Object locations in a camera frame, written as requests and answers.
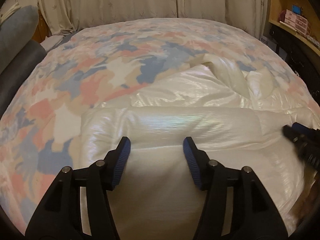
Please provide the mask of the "white shiny puffer jacket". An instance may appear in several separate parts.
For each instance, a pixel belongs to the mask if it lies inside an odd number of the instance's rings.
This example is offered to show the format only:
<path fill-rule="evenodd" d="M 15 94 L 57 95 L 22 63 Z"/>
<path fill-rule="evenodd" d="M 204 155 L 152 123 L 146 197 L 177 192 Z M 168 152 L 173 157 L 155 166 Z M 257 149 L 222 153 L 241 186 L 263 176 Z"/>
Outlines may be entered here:
<path fill-rule="evenodd" d="M 294 122 L 318 128 L 319 105 L 290 69 L 242 71 L 206 55 L 182 72 L 87 110 L 80 164 L 103 158 L 128 137 L 125 170 L 108 193 L 120 238 L 192 239 L 206 197 L 183 153 L 184 139 L 192 137 L 225 167 L 253 168 L 293 233 L 311 185 L 311 173 L 281 132 Z"/>

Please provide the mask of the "blue bolster pillow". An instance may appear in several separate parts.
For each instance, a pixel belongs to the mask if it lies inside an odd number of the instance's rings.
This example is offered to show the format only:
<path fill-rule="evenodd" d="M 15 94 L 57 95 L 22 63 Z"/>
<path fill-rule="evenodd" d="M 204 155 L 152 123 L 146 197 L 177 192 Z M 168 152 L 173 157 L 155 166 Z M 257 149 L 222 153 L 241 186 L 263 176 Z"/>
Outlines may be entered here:
<path fill-rule="evenodd" d="M 1 24 L 1 73 L 31 40 L 39 22 L 37 7 L 18 9 Z"/>

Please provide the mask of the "pastel patterned bed cover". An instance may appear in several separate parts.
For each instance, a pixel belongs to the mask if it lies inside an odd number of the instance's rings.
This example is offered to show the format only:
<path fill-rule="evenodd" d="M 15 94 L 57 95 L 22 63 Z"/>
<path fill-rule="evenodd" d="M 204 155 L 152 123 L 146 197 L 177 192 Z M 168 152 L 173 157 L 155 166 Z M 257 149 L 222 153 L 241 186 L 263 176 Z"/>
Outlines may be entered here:
<path fill-rule="evenodd" d="M 81 117 L 87 110 L 182 72 L 206 55 L 242 71 L 291 70 L 243 30 L 197 19 L 87 28 L 50 51 L 1 118 L 1 206 L 14 226 L 25 232 L 62 167 L 83 167 Z"/>

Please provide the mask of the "folded white cloth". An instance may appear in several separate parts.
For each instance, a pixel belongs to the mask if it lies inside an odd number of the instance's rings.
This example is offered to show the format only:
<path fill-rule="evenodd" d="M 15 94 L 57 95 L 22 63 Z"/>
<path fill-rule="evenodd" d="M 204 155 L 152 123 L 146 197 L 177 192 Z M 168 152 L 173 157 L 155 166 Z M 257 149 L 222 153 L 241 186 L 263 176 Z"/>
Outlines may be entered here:
<path fill-rule="evenodd" d="M 2 25 L 11 15 L 21 8 L 20 4 L 16 2 L 13 6 L 9 8 L 3 15 L 1 15 L 0 25 Z"/>

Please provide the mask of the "dark grey pillow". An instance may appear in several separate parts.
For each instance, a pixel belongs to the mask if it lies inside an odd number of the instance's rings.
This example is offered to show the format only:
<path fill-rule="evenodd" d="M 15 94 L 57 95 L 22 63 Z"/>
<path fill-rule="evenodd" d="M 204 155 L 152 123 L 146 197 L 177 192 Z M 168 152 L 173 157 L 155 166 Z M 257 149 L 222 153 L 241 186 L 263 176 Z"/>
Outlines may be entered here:
<path fill-rule="evenodd" d="M 30 40 L 1 73 L 1 116 L 9 107 L 18 89 L 46 55 L 43 46 Z"/>

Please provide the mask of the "beige patterned curtain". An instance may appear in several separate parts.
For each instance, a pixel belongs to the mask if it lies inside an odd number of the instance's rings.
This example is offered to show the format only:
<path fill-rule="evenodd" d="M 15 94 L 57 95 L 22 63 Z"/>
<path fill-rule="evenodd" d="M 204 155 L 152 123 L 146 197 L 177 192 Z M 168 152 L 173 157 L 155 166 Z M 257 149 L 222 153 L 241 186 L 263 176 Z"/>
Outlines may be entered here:
<path fill-rule="evenodd" d="M 52 34 L 145 18 L 199 18 L 259 38 L 270 0 L 37 0 Z"/>

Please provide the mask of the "pink drawer box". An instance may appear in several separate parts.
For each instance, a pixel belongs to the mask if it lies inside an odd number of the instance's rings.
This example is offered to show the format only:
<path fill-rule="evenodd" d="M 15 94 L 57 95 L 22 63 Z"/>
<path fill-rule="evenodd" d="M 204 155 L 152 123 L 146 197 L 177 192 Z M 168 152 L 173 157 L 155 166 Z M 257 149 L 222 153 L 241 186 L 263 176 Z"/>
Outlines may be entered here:
<path fill-rule="evenodd" d="M 308 20 L 300 15 L 293 13 L 290 10 L 283 10 L 279 14 L 279 21 L 286 23 L 303 35 L 311 34 L 311 25 Z"/>

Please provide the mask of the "wooden shelf unit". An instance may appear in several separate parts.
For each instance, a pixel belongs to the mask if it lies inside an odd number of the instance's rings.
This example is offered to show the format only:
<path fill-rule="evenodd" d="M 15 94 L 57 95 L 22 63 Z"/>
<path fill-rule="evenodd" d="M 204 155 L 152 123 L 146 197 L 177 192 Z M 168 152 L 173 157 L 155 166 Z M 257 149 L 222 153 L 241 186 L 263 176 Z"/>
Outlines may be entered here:
<path fill-rule="evenodd" d="M 319 17 L 309 0 L 271 0 L 268 21 L 319 55 Z"/>

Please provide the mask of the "blue small box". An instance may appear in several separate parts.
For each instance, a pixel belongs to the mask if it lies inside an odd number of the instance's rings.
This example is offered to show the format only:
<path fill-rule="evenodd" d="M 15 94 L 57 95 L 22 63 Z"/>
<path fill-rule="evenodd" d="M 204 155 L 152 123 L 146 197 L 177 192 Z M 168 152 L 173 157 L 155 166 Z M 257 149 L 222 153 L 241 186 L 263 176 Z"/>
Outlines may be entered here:
<path fill-rule="evenodd" d="M 293 5 L 292 6 L 292 12 L 297 14 L 297 15 L 302 15 L 302 8 L 297 6 L 297 5 Z"/>

